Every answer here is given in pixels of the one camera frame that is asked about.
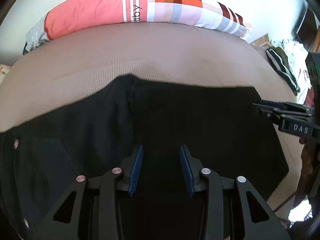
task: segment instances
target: striped garment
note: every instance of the striped garment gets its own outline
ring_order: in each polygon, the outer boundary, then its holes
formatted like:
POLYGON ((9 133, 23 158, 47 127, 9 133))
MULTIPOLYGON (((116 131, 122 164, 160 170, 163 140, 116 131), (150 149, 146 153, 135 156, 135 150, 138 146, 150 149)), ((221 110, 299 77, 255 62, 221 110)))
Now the striped garment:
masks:
POLYGON ((287 82, 296 96, 300 92, 300 87, 290 71, 288 57, 283 49, 281 47, 270 47, 266 50, 266 54, 272 68, 287 82))

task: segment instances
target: black device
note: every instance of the black device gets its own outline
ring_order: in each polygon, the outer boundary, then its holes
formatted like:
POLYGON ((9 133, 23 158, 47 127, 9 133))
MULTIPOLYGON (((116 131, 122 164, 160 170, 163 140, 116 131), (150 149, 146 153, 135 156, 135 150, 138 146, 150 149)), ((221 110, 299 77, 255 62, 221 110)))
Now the black device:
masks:
MULTIPOLYGON (((124 240, 118 200, 135 192, 142 160, 143 147, 138 145, 119 168, 92 179, 78 176, 46 215, 33 239, 124 240)), ((220 177, 193 158, 186 145, 180 147, 180 163, 190 197, 205 199, 197 240, 223 240, 226 215, 230 217, 230 239, 290 240, 278 218, 245 177, 220 177), (228 210, 224 210, 226 199, 228 210)))
MULTIPOLYGON (((306 65, 310 82, 314 89, 315 107, 266 100, 261 100, 259 104, 254 104, 259 115, 269 118, 270 121, 277 124, 279 131, 307 139, 307 150, 310 155, 314 156, 312 163, 313 173, 305 185, 302 185, 303 192, 308 195, 314 216, 307 231, 298 238, 303 240, 318 239, 317 236, 320 235, 320 162, 317 159, 317 154, 320 152, 320 54, 309 53, 306 58, 306 65)), ((294 196, 295 193, 275 210, 279 210, 294 196)))

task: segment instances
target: white wall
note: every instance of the white wall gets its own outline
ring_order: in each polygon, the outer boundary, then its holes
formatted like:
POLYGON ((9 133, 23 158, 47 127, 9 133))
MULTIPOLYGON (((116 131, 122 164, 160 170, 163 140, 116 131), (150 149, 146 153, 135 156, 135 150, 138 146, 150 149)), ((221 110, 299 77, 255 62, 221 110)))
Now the white wall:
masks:
MULTIPOLYGON (((0 26, 0 64, 13 65, 20 57, 25 34, 49 10, 65 0, 17 0, 0 26)), ((252 24, 248 42, 269 33, 275 40, 292 38, 292 29, 305 0, 213 0, 230 7, 252 24)))

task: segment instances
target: clothing pile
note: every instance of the clothing pile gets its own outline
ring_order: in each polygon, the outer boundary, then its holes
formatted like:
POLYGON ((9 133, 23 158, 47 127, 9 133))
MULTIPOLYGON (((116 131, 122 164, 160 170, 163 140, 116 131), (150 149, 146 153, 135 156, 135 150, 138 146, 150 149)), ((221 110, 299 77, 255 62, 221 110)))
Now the clothing pile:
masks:
POLYGON ((271 41, 272 47, 266 54, 272 68, 287 82, 296 95, 296 103, 303 104, 308 90, 311 89, 306 66, 308 52, 297 41, 283 40, 282 43, 271 41))

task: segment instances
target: blue gripper pad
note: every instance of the blue gripper pad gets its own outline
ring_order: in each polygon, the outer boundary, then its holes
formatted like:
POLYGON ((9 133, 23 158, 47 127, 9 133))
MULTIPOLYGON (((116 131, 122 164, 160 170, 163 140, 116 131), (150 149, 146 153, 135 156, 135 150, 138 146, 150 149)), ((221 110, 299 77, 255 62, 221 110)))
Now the blue gripper pad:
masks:
POLYGON ((260 105, 264 106, 271 106, 271 107, 276 107, 279 108, 280 110, 285 110, 284 104, 282 102, 273 102, 273 101, 268 101, 268 100, 261 100, 259 102, 260 105))
POLYGON ((140 145, 137 156, 132 166, 131 173, 130 173, 130 182, 129 182, 129 189, 128 189, 128 193, 130 197, 132 197, 133 193, 137 189, 138 179, 139 179, 141 166, 142 166, 142 160, 143 160, 143 147, 142 145, 140 145))
POLYGON ((181 163, 182 173, 183 173, 187 191, 190 194, 190 196, 193 197, 195 193, 193 176, 192 176, 192 171, 191 171, 186 153, 183 149, 183 146, 180 147, 180 163, 181 163))

